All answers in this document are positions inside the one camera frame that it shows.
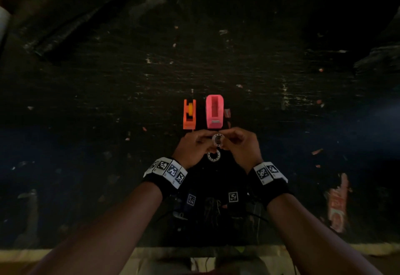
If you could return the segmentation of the person's right forearm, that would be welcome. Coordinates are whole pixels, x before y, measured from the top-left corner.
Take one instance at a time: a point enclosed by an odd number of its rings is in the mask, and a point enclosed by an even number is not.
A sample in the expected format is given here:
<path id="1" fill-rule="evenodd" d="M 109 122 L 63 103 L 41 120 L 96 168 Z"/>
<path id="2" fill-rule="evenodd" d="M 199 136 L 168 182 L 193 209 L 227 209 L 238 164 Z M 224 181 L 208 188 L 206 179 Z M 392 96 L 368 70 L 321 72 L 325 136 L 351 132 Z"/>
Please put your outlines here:
<path id="1" fill-rule="evenodd" d="M 266 207 L 301 275 L 382 275 L 291 194 Z"/>

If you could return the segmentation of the black right wrist band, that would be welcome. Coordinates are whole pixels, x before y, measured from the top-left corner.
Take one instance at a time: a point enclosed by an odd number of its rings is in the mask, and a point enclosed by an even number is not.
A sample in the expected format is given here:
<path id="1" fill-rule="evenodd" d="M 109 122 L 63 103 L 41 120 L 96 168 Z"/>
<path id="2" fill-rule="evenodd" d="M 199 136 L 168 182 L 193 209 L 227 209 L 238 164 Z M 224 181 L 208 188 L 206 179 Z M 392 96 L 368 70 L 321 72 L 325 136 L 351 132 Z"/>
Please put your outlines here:
<path id="1" fill-rule="evenodd" d="M 282 194 L 293 194 L 289 189 L 288 179 L 269 161 L 254 166 L 247 175 L 247 182 L 264 208 Z"/>

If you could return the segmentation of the person's left hand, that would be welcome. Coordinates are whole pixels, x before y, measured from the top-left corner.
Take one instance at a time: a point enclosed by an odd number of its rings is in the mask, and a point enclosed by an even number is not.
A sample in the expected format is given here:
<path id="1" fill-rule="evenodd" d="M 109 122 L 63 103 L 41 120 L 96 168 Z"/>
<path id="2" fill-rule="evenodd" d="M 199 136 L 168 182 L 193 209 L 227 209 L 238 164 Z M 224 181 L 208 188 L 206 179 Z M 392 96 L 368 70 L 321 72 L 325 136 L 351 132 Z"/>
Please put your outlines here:
<path id="1" fill-rule="evenodd" d="M 172 159 L 188 170 L 195 166 L 203 156 L 194 153 L 194 131 L 183 136 L 172 154 Z"/>

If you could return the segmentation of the orange tape dispenser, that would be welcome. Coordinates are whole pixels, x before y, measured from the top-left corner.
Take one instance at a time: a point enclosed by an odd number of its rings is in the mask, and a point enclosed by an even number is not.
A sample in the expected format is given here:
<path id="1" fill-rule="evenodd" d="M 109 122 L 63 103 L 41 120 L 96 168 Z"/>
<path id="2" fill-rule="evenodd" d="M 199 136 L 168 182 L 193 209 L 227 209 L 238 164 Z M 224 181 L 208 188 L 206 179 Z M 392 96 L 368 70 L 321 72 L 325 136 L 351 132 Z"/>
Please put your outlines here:
<path id="1" fill-rule="evenodd" d="M 194 131 L 196 129 L 196 100 L 184 100 L 183 129 Z"/>

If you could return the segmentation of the black left wrist band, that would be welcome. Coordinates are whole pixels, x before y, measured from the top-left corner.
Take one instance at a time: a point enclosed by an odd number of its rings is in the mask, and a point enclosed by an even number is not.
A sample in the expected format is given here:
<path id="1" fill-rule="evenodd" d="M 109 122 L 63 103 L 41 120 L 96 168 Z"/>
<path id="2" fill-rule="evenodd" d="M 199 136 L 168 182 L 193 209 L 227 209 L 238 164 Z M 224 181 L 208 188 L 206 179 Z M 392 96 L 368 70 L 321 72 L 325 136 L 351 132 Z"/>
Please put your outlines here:
<path id="1" fill-rule="evenodd" d="M 145 171 L 142 181 L 156 185 L 165 200 L 177 194 L 186 176 L 187 170 L 175 159 L 161 157 Z"/>

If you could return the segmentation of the black wrist band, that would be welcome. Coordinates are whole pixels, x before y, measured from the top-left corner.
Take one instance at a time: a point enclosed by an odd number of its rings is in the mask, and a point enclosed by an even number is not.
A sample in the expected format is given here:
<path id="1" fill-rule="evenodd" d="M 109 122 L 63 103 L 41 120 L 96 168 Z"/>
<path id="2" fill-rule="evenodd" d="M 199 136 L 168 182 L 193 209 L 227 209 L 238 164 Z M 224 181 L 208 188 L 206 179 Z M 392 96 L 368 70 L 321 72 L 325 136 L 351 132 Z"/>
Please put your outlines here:
<path id="1" fill-rule="evenodd" d="M 142 181 L 156 185 L 165 200 L 177 194 L 186 176 L 187 170 L 175 159 L 161 157 L 145 171 Z"/>
<path id="2" fill-rule="evenodd" d="M 282 194 L 293 194 L 289 189 L 288 179 L 269 161 L 254 166 L 247 175 L 247 182 L 264 208 Z"/>

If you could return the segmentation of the person's right hand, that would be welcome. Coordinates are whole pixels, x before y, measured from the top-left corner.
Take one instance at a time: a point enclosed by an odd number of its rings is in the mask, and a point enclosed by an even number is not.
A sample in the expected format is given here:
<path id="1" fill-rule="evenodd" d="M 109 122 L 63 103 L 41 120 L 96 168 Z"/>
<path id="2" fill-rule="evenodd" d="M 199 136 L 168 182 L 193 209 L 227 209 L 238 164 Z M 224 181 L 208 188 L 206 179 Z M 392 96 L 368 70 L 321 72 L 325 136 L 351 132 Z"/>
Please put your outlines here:
<path id="1" fill-rule="evenodd" d="M 240 157 L 234 158 L 236 163 L 248 174 L 255 166 L 263 162 L 257 135 L 241 128 Z"/>

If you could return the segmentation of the pink tape dispenser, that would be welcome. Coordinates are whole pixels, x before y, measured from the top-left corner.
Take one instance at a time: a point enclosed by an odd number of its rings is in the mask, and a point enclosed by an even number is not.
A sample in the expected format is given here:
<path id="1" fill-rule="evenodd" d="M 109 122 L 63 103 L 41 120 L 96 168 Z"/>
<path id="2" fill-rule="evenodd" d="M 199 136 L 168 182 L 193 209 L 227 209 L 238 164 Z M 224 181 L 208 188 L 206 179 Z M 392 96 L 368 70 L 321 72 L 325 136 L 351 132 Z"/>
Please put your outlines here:
<path id="1" fill-rule="evenodd" d="M 222 95 L 206 97 L 206 124 L 209 130 L 219 130 L 223 126 L 224 99 Z"/>

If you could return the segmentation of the person's left forearm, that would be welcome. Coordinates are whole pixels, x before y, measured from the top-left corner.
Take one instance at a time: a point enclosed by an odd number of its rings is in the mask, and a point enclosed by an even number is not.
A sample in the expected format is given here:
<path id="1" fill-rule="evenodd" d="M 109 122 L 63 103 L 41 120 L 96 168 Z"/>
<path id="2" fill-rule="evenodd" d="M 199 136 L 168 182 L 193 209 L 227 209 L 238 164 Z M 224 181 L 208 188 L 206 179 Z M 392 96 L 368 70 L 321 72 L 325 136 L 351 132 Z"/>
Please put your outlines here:
<path id="1" fill-rule="evenodd" d="M 151 182 L 48 253 L 29 275 L 119 275 L 162 203 Z"/>

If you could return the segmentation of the black plastic sheet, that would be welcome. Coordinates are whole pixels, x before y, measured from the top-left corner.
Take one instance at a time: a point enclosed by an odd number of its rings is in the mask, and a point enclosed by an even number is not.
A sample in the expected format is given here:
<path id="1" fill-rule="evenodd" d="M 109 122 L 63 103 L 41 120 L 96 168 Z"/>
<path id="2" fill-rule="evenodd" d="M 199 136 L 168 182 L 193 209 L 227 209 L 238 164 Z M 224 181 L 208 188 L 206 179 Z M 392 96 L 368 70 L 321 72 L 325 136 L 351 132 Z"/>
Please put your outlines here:
<path id="1" fill-rule="evenodd" d="M 45 57 L 114 0 L 50 0 L 15 31 L 23 50 Z"/>

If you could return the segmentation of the red paper wrapper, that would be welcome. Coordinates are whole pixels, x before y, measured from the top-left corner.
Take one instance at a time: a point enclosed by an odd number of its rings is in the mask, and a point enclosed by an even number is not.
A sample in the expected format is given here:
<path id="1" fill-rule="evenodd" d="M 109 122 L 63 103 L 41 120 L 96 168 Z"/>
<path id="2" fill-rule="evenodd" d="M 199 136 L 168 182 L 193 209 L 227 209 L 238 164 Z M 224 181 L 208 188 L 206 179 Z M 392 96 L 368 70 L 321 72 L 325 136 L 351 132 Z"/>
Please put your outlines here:
<path id="1" fill-rule="evenodd" d="M 347 198 L 348 193 L 352 192 L 346 173 L 340 174 L 341 183 L 336 188 L 331 188 L 327 192 L 328 222 L 330 228 L 337 233 L 345 231 L 347 221 Z"/>

